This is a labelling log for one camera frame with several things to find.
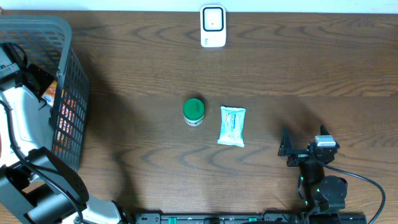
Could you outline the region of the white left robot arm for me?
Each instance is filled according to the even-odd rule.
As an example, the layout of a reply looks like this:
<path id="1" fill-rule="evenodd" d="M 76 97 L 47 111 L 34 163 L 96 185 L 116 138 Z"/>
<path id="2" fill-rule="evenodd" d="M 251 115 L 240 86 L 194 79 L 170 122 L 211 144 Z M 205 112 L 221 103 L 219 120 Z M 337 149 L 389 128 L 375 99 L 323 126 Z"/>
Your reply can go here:
<path id="1" fill-rule="evenodd" d="M 90 84 L 73 54 L 56 72 L 1 44 L 1 203 L 22 223 L 129 223 L 77 174 Z"/>

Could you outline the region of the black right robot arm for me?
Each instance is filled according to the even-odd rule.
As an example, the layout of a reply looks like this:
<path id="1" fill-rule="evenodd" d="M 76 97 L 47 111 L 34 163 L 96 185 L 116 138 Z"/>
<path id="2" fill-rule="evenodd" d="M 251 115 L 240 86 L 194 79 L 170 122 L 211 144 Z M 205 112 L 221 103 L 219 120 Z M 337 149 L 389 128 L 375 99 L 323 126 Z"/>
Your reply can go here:
<path id="1" fill-rule="evenodd" d="M 335 213 L 345 208 L 347 181 L 335 175 L 326 176 L 324 171 L 339 148 L 324 125 L 305 149 L 294 149 L 288 130 L 283 130 L 278 156 L 287 158 L 287 166 L 300 169 L 301 196 L 320 213 Z"/>

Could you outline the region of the green lid white jar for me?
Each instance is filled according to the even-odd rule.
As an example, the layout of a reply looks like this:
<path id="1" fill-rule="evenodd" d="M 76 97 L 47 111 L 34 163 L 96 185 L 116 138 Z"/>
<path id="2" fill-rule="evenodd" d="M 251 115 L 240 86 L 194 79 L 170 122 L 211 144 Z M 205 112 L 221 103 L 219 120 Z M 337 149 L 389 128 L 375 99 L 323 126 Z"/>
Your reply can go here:
<path id="1" fill-rule="evenodd" d="M 205 117 L 205 105 L 201 100 L 191 98 L 183 105 L 183 115 L 189 126 L 199 126 Z"/>

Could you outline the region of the orange tissue pack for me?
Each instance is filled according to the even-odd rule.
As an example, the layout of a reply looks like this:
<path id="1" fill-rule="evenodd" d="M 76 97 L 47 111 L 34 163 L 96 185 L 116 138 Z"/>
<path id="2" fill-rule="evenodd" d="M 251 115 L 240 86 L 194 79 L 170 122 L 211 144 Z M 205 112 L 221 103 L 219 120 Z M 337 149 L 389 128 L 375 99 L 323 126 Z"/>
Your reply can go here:
<path id="1" fill-rule="evenodd" d="M 57 82 L 53 81 L 42 95 L 42 99 L 45 100 L 46 103 L 50 106 L 53 106 L 54 104 L 56 90 L 57 90 Z"/>

